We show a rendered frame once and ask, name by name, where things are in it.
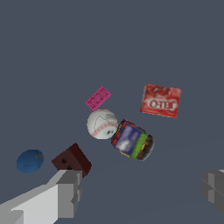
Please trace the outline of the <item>blue ball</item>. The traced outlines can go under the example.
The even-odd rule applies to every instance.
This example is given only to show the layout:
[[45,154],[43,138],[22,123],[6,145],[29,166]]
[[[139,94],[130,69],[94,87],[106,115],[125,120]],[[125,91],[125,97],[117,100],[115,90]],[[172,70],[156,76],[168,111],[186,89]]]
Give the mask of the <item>blue ball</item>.
[[17,169],[22,173],[33,173],[44,163],[44,155],[39,150],[27,150],[17,159]]

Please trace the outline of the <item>dark red wooden block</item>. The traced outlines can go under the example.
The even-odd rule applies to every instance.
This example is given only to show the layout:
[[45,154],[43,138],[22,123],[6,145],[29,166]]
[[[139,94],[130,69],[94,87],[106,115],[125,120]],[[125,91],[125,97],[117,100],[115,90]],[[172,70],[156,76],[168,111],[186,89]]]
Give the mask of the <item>dark red wooden block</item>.
[[52,160],[53,165],[59,170],[82,171],[82,177],[86,177],[92,167],[77,143],[61,152]]

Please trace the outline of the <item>white baseball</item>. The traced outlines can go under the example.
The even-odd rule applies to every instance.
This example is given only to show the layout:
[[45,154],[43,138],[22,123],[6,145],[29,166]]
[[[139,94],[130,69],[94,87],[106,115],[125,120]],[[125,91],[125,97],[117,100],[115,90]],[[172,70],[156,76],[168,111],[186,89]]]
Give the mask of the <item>white baseball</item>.
[[96,139],[109,139],[117,131],[118,122],[114,113],[107,109],[97,109],[87,119],[88,133]]

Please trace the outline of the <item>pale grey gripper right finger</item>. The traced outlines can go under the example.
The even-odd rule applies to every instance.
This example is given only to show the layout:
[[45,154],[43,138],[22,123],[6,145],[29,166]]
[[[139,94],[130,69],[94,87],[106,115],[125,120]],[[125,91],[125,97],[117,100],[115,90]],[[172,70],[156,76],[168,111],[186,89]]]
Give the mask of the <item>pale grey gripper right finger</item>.
[[224,214],[224,170],[202,171],[200,178],[203,196]]

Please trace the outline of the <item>purple and green labelled can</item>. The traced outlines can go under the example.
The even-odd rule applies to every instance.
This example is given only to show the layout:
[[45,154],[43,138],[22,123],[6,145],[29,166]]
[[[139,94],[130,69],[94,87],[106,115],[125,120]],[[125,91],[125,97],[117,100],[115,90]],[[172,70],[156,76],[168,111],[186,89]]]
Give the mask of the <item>purple and green labelled can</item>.
[[134,123],[123,119],[111,139],[111,144],[128,158],[145,161],[152,153],[155,138]]

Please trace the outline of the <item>red gelatin box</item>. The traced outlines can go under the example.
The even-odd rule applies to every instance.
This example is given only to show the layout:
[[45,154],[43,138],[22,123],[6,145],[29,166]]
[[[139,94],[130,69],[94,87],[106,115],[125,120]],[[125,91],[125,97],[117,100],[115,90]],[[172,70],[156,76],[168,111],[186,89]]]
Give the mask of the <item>red gelatin box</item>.
[[147,83],[143,88],[140,111],[142,113],[177,117],[181,90]]

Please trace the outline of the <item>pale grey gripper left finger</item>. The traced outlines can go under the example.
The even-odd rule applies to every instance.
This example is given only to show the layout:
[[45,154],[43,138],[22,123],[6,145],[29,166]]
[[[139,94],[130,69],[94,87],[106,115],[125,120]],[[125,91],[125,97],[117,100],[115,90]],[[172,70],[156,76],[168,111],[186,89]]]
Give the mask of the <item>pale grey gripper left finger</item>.
[[73,218],[82,195],[82,171],[60,170],[45,185],[0,205],[0,224],[54,224]]

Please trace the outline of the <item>pink flat card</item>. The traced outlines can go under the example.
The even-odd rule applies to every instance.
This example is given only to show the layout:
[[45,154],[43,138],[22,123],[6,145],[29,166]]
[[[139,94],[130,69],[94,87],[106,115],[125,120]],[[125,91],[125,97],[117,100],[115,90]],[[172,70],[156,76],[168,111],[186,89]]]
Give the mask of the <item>pink flat card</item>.
[[85,103],[93,111],[96,111],[110,96],[111,93],[104,86],[101,86]]

